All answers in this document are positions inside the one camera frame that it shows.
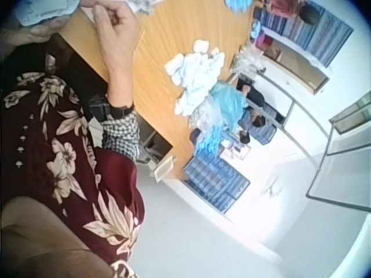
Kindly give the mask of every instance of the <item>crumpled paper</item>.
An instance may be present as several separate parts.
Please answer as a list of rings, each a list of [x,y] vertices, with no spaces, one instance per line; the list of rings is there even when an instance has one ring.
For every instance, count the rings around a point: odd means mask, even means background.
[[[155,9],[155,5],[162,2],[163,0],[121,0],[116,2],[126,2],[133,11],[133,13],[146,13],[151,14]],[[82,8],[83,12],[94,22],[93,9]]]
[[[172,82],[184,88],[183,94],[175,103],[175,115],[191,115],[216,84],[224,65],[225,54],[215,48],[209,56],[208,50],[208,41],[196,40],[193,45],[194,53],[185,56],[179,53],[166,63],[165,71],[171,76]]]

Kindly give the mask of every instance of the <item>blue plastic bag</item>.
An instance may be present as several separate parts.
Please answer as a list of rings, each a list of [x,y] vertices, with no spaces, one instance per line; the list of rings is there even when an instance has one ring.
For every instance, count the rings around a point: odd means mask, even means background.
[[[234,131],[247,106],[245,96],[230,84],[218,82],[210,91],[214,102],[219,105],[224,123]]]
[[[216,156],[221,141],[221,126],[213,126],[211,132],[208,134],[200,134],[195,146],[194,155],[201,151],[205,151],[213,156]]]

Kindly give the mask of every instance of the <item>wrist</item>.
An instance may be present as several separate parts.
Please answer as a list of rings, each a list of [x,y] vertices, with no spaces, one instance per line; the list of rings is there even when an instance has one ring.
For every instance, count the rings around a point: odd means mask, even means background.
[[[133,105],[133,75],[131,71],[110,74],[107,100],[113,107]]]

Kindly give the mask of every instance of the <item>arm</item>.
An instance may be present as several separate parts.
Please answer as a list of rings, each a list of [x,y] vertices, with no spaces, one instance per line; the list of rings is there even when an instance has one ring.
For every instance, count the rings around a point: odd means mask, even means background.
[[[140,25],[127,4],[103,2],[94,6],[93,13],[106,64],[109,82],[107,101],[111,109],[129,109],[133,105],[133,57],[139,41]],[[113,26],[107,9],[116,14],[118,24]],[[135,162],[139,155],[139,125],[136,112],[107,119],[102,123],[102,147],[126,155]]]

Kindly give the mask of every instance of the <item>blue cloth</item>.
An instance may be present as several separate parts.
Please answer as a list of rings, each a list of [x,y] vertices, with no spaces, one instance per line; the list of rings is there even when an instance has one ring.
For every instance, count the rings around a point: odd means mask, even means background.
[[[221,127],[214,126],[212,132],[207,134],[201,142],[196,143],[195,155],[204,151],[210,155],[216,156],[221,141]]]
[[[252,2],[252,0],[225,0],[227,7],[234,13],[247,11]]]
[[[210,91],[214,102],[219,105],[224,123],[232,131],[235,130],[237,121],[243,115],[246,107],[245,96],[230,84],[218,82]]]

